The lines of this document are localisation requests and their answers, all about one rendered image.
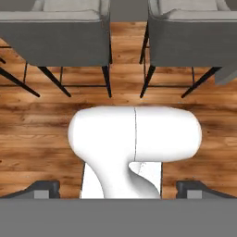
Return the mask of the grey slab corner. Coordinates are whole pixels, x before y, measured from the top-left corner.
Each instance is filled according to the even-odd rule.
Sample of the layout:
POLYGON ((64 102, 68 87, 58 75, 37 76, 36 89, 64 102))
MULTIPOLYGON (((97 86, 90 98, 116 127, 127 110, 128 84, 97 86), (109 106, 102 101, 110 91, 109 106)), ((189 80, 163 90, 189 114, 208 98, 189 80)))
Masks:
POLYGON ((237 65, 223 67, 215 74, 215 84, 225 85, 237 78, 237 65))

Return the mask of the grey upholstered chair, black legs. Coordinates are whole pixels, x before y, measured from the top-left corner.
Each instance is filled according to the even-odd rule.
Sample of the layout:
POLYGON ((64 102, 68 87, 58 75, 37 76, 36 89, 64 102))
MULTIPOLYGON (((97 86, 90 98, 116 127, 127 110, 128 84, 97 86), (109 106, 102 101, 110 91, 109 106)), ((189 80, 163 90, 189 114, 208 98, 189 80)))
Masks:
POLYGON ((141 54, 150 56, 144 89, 157 67, 208 67, 192 92, 223 67, 237 65, 237 9, 227 0, 148 0, 141 54))
POLYGON ((0 38, 61 91, 51 67, 100 67, 110 89, 110 0, 35 0, 30 10, 0 10, 0 38))

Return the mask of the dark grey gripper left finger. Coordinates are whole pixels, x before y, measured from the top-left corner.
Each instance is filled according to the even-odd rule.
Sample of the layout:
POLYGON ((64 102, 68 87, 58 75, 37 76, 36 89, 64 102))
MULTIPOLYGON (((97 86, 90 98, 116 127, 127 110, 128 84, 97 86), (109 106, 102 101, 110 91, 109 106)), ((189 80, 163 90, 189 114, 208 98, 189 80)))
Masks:
POLYGON ((59 189, 59 181, 35 181, 26 189, 0 196, 0 199, 54 199, 60 197, 59 189))

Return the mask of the white rounded object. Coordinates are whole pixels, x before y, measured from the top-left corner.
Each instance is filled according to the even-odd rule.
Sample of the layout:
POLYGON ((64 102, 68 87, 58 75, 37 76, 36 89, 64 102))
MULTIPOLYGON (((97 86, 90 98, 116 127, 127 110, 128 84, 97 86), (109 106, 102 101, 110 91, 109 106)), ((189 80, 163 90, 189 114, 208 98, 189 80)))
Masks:
POLYGON ((131 163, 193 157, 202 142, 196 116, 169 106, 96 106, 69 123, 71 150, 93 170, 105 199, 158 199, 159 191, 131 163))

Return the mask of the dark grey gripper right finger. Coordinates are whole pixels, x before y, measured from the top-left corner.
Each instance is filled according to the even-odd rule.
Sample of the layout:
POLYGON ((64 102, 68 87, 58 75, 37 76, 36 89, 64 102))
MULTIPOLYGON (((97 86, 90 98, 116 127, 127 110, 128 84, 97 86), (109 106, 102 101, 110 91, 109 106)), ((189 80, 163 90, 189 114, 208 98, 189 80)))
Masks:
POLYGON ((208 188, 201 181, 177 181, 177 199, 233 198, 233 195, 208 188))

